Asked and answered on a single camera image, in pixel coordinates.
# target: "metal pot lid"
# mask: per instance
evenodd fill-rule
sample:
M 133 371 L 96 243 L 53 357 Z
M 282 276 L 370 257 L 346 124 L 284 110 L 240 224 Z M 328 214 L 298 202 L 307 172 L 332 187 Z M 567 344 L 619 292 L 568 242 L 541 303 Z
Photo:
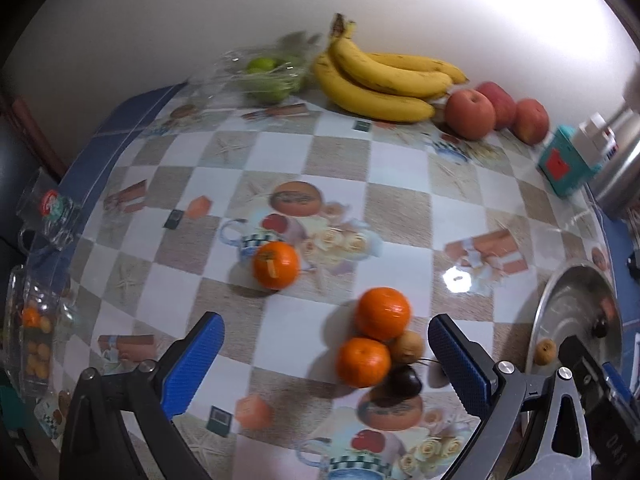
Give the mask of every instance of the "metal pot lid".
M 602 317 L 607 319 L 608 331 L 598 338 L 593 335 L 593 327 Z M 546 284 L 531 331 L 525 372 L 554 373 L 560 361 L 556 357 L 547 365 L 535 364 L 536 345 L 549 338 L 559 348 L 571 335 L 578 336 L 599 364 L 610 362 L 620 371 L 622 322 L 615 293 L 603 272 L 586 260 L 568 261 Z

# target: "lime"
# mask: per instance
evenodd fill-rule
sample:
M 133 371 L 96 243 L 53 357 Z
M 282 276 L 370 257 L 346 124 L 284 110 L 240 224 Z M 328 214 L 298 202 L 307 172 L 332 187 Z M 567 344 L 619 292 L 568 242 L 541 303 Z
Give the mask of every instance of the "lime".
M 278 61 L 273 59 L 273 57 L 255 57 L 248 63 L 245 71 L 248 73 L 270 72 L 277 66 Z

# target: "small box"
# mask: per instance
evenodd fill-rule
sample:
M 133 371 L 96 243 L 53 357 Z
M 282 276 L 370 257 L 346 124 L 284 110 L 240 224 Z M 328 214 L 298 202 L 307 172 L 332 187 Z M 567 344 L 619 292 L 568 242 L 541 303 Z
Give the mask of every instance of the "small box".
M 273 422 L 273 409 L 258 394 L 236 402 L 236 420 L 246 430 L 263 430 Z
M 578 149 L 572 144 L 573 136 L 573 128 L 558 126 L 538 162 L 540 170 L 545 174 L 554 192 L 560 198 L 571 195 L 590 178 L 593 178 L 602 167 L 601 164 L 597 164 L 593 168 L 589 167 L 580 156 Z

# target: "kiwi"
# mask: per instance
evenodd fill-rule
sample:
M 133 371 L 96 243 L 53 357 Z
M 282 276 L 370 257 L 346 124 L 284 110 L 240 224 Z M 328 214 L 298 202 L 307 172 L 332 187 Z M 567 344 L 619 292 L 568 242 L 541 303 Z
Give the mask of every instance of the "kiwi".
M 556 343 L 551 339 L 543 339 L 536 345 L 533 362 L 538 366 L 545 366 L 552 362 L 558 355 Z
M 396 363 L 410 365 L 424 354 L 424 339 L 418 333 L 405 330 L 389 343 L 389 353 Z

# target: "white wall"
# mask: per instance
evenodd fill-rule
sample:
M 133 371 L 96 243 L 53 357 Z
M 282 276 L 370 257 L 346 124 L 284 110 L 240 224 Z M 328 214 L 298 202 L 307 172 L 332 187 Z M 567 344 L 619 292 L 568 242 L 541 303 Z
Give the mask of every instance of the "white wall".
M 362 48 L 450 60 L 537 98 L 553 124 L 611 113 L 638 59 L 602 0 L 48 0 L 3 76 L 69 162 L 124 99 L 234 46 L 324 33 L 335 11 Z

